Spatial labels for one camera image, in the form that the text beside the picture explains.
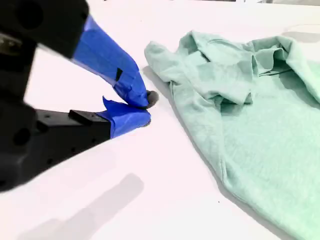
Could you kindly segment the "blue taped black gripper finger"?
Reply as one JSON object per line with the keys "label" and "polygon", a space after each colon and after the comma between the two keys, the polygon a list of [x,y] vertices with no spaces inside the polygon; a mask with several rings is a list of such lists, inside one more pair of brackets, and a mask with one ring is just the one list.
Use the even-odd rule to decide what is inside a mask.
{"label": "blue taped black gripper finger", "polygon": [[104,111],[37,110],[36,173],[151,122],[143,108],[103,99]]}
{"label": "blue taped black gripper finger", "polygon": [[41,45],[98,75],[127,104],[152,107],[158,98],[147,90],[135,60],[94,20],[85,0],[39,0]]}

